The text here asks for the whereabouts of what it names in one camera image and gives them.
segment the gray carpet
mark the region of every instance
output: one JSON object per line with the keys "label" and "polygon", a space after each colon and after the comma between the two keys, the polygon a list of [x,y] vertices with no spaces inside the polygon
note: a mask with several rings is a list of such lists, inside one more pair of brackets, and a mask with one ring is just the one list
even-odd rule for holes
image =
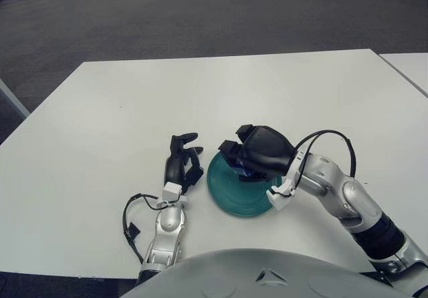
{"label": "gray carpet", "polygon": [[[427,46],[428,0],[0,1],[0,78],[30,111],[83,61]],[[0,143],[19,123],[1,100]],[[37,277],[13,295],[28,279],[10,280],[0,297],[83,297],[74,283],[66,295],[62,280]],[[85,288],[87,297],[116,290]]]}

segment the blue object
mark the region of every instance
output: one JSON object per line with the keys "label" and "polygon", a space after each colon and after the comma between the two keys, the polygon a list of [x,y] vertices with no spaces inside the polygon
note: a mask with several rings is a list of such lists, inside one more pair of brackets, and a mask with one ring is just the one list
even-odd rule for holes
{"label": "blue object", "polygon": [[258,216],[272,207],[266,190],[280,186],[282,179],[279,176],[267,182],[242,182],[219,152],[209,164],[207,183],[215,203],[224,211],[235,216]]}

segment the white surface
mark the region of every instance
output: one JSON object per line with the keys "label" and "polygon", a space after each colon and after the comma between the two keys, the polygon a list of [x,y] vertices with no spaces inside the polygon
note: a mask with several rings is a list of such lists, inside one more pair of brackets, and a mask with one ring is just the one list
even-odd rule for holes
{"label": "white surface", "polygon": [[381,57],[428,96],[428,53],[381,54]]}
{"label": "white surface", "polygon": [[[293,144],[319,129],[344,132],[356,177],[427,251],[427,118],[427,99],[370,50],[84,63],[0,146],[0,268],[135,278],[122,209],[137,192],[161,195],[171,135],[199,133],[206,173],[222,141],[250,123]],[[339,138],[314,151],[348,172]],[[222,212],[206,175],[187,195],[184,257],[259,247],[371,270],[339,222],[299,190],[286,209],[257,218]],[[143,203],[130,209],[142,254],[155,216]]]}

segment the robotic hand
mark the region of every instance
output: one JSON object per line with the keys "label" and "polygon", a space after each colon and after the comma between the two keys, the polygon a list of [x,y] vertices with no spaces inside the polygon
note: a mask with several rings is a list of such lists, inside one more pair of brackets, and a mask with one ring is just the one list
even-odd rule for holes
{"label": "robotic hand", "polygon": [[[284,183],[267,190],[269,201],[281,210],[297,187],[316,196],[338,218],[368,256],[373,267],[398,290],[420,297],[428,288],[428,256],[382,211],[355,178],[356,160],[349,139],[333,130],[315,132],[293,147],[267,126],[242,126],[236,132],[242,144],[224,141],[225,161],[244,182],[285,176]],[[342,136],[351,155],[350,176],[330,159],[309,153],[325,133]]]}
{"label": "robotic hand", "polygon": [[[171,138],[171,156],[165,164],[165,179],[162,198],[149,194],[136,194],[128,201],[123,216],[123,228],[126,240],[142,263],[136,285],[141,284],[157,273],[174,265],[181,259],[181,239],[186,227],[186,215],[184,209],[188,205],[184,195],[187,189],[195,185],[202,177],[203,169],[199,164],[198,154],[202,147],[184,148],[184,145],[195,140],[197,133],[183,134]],[[185,166],[191,161],[191,167],[186,172]],[[145,199],[147,205],[153,210],[159,210],[155,223],[155,236],[147,250],[146,259],[140,256],[136,250],[134,239],[140,233],[137,227],[126,222],[126,209],[137,198]],[[147,198],[157,199],[156,208],[152,207]]]}

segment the black cable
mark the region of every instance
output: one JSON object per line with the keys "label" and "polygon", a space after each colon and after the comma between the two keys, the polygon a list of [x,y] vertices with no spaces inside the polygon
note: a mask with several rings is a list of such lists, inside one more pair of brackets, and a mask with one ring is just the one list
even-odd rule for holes
{"label": "black cable", "polygon": [[309,151],[312,147],[312,145],[315,143],[316,139],[318,139],[320,136],[322,136],[323,134],[327,134],[327,133],[333,133],[333,134],[337,134],[338,136],[341,136],[344,141],[346,142],[346,145],[348,146],[349,149],[349,154],[350,154],[350,176],[351,177],[355,177],[355,171],[356,171],[356,156],[355,156],[355,151],[354,148],[352,147],[352,144],[350,143],[350,140],[341,132],[339,131],[335,131],[335,130],[321,130],[321,131],[317,131],[314,132],[312,134],[310,134],[309,136],[305,137],[302,141],[300,141],[297,146],[295,147],[296,153],[298,151],[298,149],[303,145],[303,143],[305,143],[306,141],[308,141],[309,139],[315,137],[311,143],[309,144],[308,150],[306,151],[305,157],[303,158],[302,161],[302,165],[301,165],[301,169],[300,169],[300,174],[299,174],[299,178],[296,182],[296,186],[295,188],[298,187],[302,176],[303,176],[303,172],[306,166],[306,161],[308,160],[309,157]]}
{"label": "black cable", "polygon": [[284,198],[289,198],[289,197],[293,196],[293,194],[291,194],[291,193],[289,193],[289,194],[283,194],[283,193],[280,193],[280,192],[273,191],[272,189],[270,189],[270,193],[272,193],[272,194],[279,194],[280,196],[283,196]]}
{"label": "black cable", "polygon": [[134,202],[135,200],[139,199],[139,198],[143,198],[143,199],[144,199],[144,201],[147,203],[147,206],[148,206],[150,209],[155,210],[155,211],[158,211],[158,210],[163,210],[163,209],[165,209],[165,208],[169,207],[169,206],[170,206],[170,204],[172,204],[172,203],[176,203],[177,201],[179,201],[179,200],[180,200],[180,194],[179,194],[179,197],[178,197],[176,200],[165,202],[167,205],[162,206],[162,207],[160,207],[160,208],[155,208],[155,207],[151,206],[151,204],[150,204],[150,203],[149,203],[149,201],[147,200],[147,198],[155,199],[155,200],[159,199],[159,197],[158,197],[158,196],[152,196],[151,194],[141,194],[141,193],[137,193],[137,194],[135,194],[134,196],[131,196],[131,197],[129,198],[128,202],[126,203],[125,209],[123,210],[123,214],[122,214],[122,227],[123,227],[123,233],[124,233],[124,235],[125,235],[126,240],[128,241],[129,246],[131,247],[132,251],[134,251],[135,255],[138,257],[138,260],[139,260],[139,261],[140,261],[140,263],[142,264],[142,263],[144,262],[144,258],[141,256],[141,254],[138,252],[138,249],[137,249],[137,248],[136,248],[136,246],[135,246],[135,243],[134,243],[134,237],[131,235],[131,232],[130,232],[129,227],[128,227],[128,222],[126,221],[126,211],[128,210],[129,205],[130,205],[132,202]]}

